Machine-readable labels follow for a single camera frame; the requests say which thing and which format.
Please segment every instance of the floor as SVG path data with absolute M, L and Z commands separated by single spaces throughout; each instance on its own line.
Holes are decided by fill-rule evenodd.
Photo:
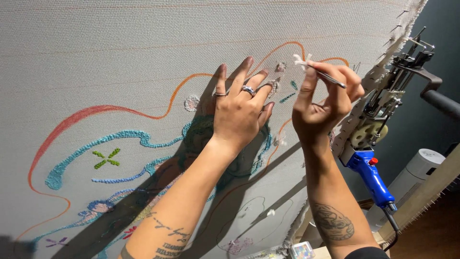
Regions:
M 391 259 L 460 258 L 460 191 L 445 193 L 402 232 Z

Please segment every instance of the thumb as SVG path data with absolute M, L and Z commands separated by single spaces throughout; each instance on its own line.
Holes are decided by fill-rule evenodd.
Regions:
M 305 79 L 300 87 L 299 95 L 295 104 L 308 106 L 313 100 L 313 94 L 315 92 L 316 83 L 318 83 L 318 75 L 316 70 L 310 66 L 305 70 Z
M 267 122 L 267 120 L 270 118 L 273 106 L 275 106 L 274 102 L 269 102 L 267 103 L 267 105 L 264 106 L 264 109 L 259 114 L 259 118 L 257 119 L 257 122 L 259 123 L 259 128 L 262 128 Z

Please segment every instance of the patterned silver ring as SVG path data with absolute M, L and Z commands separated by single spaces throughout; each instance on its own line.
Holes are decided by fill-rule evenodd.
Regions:
M 241 90 L 250 93 L 253 97 L 256 95 L 256 92 L 255 92 L 251 87 L 249 87 L 249 86 L 247 86 L 247 85 L 243 85 L 243 87 L 241 88 Z

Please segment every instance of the stretched canvas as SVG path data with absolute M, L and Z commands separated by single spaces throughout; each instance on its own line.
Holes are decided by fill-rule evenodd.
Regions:
M 1 257 L 116 258 L 211 136 L 213 73 L 226 63 L 229 76 L 249 55 L 248 76 L 267 68 L 275 82 L 273 115 L 180 258 L 285 250 L 307 198 L 293 54 L 368 74 L 368 93 L 425 2 L 2 1 Z M 314 101 L 326 97 L 320 82 Z

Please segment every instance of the power cord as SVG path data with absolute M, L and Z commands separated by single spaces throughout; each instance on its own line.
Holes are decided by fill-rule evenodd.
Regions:
M 382 208 L 382 210 L 385 213 L 386 217 L 388 218 L 388 221 L 390 222 L 391 226 L 395 230 L 395 239 L 393 239 L 393 241 L 385 249 L 383 249 L 383 251 L 386 252 L 388 249 L 390 249 L 392 246 L 394 246 L 396 244 L 396 242 L 398 241 L 399 226 L 396 223 L 395 219 L 393 218 L 393 215 L 390 213 L 388 207 Z

